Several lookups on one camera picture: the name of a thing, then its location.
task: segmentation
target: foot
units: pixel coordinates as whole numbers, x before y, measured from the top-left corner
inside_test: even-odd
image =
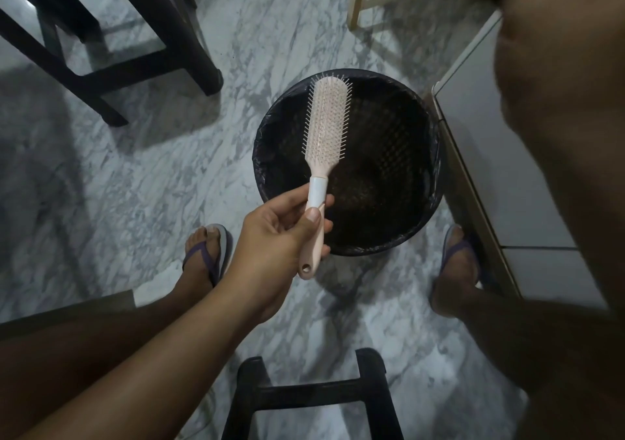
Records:
[[[213,261],[219,261],[219,230],[216,227],[200,227],[184,245],[185,254],[197,243],[205,241],[208,254]],[[184,264],[183,274],[180,276],[172,294],[181,297],[189,306],[195,305],[206,297],[213,288],[213,281],[208,273],[208,268],[198,251],[193,254]]]
[[[465,233],[459,226],[452,229],[447,241],[448,250],[461,242]],[[478,263],[469,249],[452,255],[434,281],[430,305],[439,315],[455,318],[464,304],[476,294],[475,286],[479,276]]]

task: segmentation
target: hand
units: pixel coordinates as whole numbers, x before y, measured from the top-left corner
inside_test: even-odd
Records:
[[[322,224],[319,209],[304,213],[307,200],[308,184],[269,200],[243,220],[232,263],[219,285],[244,294],[257,323],[273,317],[282,306],[298,273],[302,246]],[[328,195],[326,207],[333,204],[334,197]],[[323,225],[325,232],[332,230],[330,220]],[[329,253],[324,245],[321,256]]]
[[[497,84],[517,132],[538,122],[567,126],[572,117],[592,126],[585,117],[597,113],[625,116],[625,0],[496,1]]]

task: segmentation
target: black plastic stool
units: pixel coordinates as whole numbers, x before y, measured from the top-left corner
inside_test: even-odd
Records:
[[[372,348],[357,349],[360,378],[348,381],[272,387],[262,358],[243,361],[222,440],[247,440],[256,411],[297,409],[364,402],[372,440],[404,440],[388,383],[386,368]]]
[[[195,0],[129,0],[152,27],[164,50],[80,76],[72,72],[62,54],[56,24],[80,40],[101,39],[98,21],[78,0],[28,0],[37,8],[44,45],[0,10],[0,35],[59,81],[110,126],[128,123],[102,95],[174,70],[184,68],[205,95],[218,93],[223,86],[221,72],[201,46],[189,17]]]

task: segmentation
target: gray marble tile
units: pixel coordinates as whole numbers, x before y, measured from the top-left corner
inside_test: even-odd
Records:
[[[88,73],[162,44],[126,0],[82,0],[105,46],[62,34],[69,66]],[[336,67],[372,69],[426,93],[492,9],[472,0],[409,0],[364,11],[347,0],[197,0],[224,74],[205,97],[176,72],[109,97],[131,124],[99,116],[0,41],[0,321],[133,289],[171,268],[198,225],[235,235],[261,203],[251,162],[270,104],[296,81]],[[20,22],[34,15],[16,0]],[[330,257],[316,282],[241,344],[182,436],[216,439],[240,362],[263,356],[275,384],[357,376],[354,350],[377,349],[407,439],[507,438],[523,407],[462,325],[434,315],[429,284],[451,222],[430,223],[386,254]],[[258,438],[367,438],[362,405],[262,412]]]

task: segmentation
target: person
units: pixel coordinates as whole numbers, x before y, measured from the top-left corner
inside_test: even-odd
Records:
[[[462,320],[528,393],[516,438],[624,438],[625,0],[496,1],[504,115],[542,169],[611,311],[480,291],[456,226],[432,307]],[[2,438],[174,438],[239,342],[285,300],[302,245],[319,224],[331,229],[317,209],[303,211],[306,193],[295,189],[246,216],[213,288],[209,272],[222,271],[195,251],[174,291],[150,306],[4,342]],[[202,242],[216,261],[217,232],[200,229],[186,249]]]

